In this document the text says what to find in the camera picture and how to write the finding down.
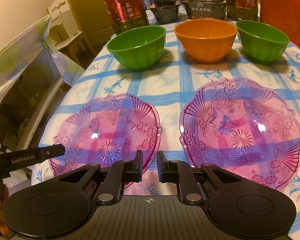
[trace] tablecloth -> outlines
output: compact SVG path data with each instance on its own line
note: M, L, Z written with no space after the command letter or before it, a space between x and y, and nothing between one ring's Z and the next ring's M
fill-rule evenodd
M156 24L151 12L147 12L151 24ZM187 19L180 8L179 21ZM75 82L61 105L50 119L40 146L53 144L62 122L76 113L88 101L109 94L131 93L157 109L162 126L160 150L168 160L186 161L179 141L179 116L181 109L202 85L222 78L247 77L280 93L296 112L300 122L300 49L289 43L284 55L275 65L255 64L243 56L236 37L231 52L220 63L204 65L190 62L176 35L178 23L163 25L167 30L165 53L151 70L132 72L117 62L104 47L85 73ZM35 166L32 184L51 178L48 161ZM300 240L300 169L294 180L282 190L297 207L297 218L290 236ZM172 184L158 181L156 160L144 173L141 183L134 183L126 191L134 195L175 194Z
M69 85L73 85L84 72L51 45L50 19L50 15L43 17L0 51L0 103L28 66L50 82L61 76Z

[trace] table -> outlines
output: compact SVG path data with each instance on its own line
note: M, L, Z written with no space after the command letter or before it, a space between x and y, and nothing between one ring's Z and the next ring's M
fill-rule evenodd
M147 14L151 24L156 24L153 14L149 11ZM179 21L187 19L183 8L180 8L179 16ZM166 158L186 161L179 142L180 111L192 99L198 88L207 82L222 78L247 77L262 86L274 89L283 95L290 107L296 111L300 122L300 49L296 45L290 43L276 65L264 66L254 64L242 55L241 44L236 37L232 51L222 62L214 65L190 65L173 31L177 24L163 25L167 30L166 51L158 65L148 71L130 71L120 65L104 47L75 82L50 119L40 146L53 144L52 139L58 134L62 122L88 101L109 94L131 93L157 109L162 126L160 150L164 151ZM45 161L35 166L32 184L52 176L48 161ZM288 195L297 207L297 218L290 236L300 240L300 169L294 180L282 192ZM154 160L144 173L142 182L134 183L125 193L166 195L175 194L176 188L174 185L161 184L158 181Z

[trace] chair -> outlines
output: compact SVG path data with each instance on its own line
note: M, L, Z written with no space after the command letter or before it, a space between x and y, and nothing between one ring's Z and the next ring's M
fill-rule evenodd
M48 106L50 105L50 102L52 101L53 97L55 96L62 84L63 79L61 77L56 78L51 84L51 86L48 88L48 90L41 96L41 100L39 101L39 104L37 105L34 113L32 114L28 125L25 127L25 130L18 143L18 146L16 147L17 151L24 150L29 147L29 144L33 138L37 127L39 126L39 123L45 111L47 110Z
M50 28L62 25L66 32L66 35L59 33L60 37L58 38L53 38L52 35L50 35L52 45L55 46L58 51L68 54L69 58L71 58L78 65L81 65L76 53L78 48L80 48L82 51L85 51L85 46L83 45L84 41L92 55L96 56L96 53L90 42L84 33L79 30L68 0L55 0L48 8L48 11L51 15Z

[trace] pink glass bowl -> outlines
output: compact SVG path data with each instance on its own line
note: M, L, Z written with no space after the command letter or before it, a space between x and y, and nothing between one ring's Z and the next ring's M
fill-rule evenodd
M280 190L299 169L300 124L286 100L247 78L202 86L180 115L190 164L212 163Z
M159 149L161 130L156 109L134 95L96 98L63 122L53 143L66 152L49 164L59 176L88 163L107 167L134 159L142 150L145 171Z

